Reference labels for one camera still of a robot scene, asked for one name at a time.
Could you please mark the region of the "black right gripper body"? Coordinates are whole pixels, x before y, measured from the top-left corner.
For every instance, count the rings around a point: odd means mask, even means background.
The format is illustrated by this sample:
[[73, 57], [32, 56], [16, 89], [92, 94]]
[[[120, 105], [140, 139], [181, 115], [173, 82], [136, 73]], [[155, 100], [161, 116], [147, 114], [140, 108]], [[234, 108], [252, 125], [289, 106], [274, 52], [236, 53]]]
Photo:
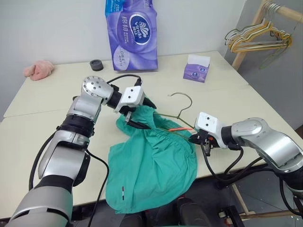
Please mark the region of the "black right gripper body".
[[211, 149], [213, 147], [212, 137], [210, 137], [208, 132], [206, 131], [199, 131], [198, 135], [200, 139], [200, 146], [202, 149], [202, 153], [206, 157], [209, 157], [211, 155]]

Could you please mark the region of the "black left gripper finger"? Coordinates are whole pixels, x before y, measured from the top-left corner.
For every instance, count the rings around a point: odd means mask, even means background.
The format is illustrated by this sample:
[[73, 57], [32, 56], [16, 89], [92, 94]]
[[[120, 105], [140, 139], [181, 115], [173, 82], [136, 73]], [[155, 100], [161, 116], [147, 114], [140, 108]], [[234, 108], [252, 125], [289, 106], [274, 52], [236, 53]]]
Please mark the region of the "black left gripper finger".
[[156, 105], [147, 96], [145, 96], [143, 99], [143, 105], [149, 106], [153, 109], [157, 109]]
[[150, 127], [144, 123], [141, 123], [141, 122], [134, 122], [132, 120], [129, 120], [127, 122], [127, 124], [133, 128], [136, 128], [136, 129], [140, 129], [140, 130], [148, 130], [150, 129]]

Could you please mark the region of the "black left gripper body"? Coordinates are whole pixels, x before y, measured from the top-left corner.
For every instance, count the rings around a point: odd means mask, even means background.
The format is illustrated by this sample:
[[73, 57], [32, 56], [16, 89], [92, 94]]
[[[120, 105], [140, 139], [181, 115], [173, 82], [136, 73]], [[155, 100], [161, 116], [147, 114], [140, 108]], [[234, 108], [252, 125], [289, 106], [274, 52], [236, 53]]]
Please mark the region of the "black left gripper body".
[[138, 106], [143, 105], [143, 99], [145, 96], [136, 96], [136, 97], [131, 97], [131, 96], [124, 96], [120, 100], [120, 105], [121, 108], [119, 112], [125, 117], [126, 123], [129, 120], [132, 120], [132, 114], [135, 112], [136, 108]]

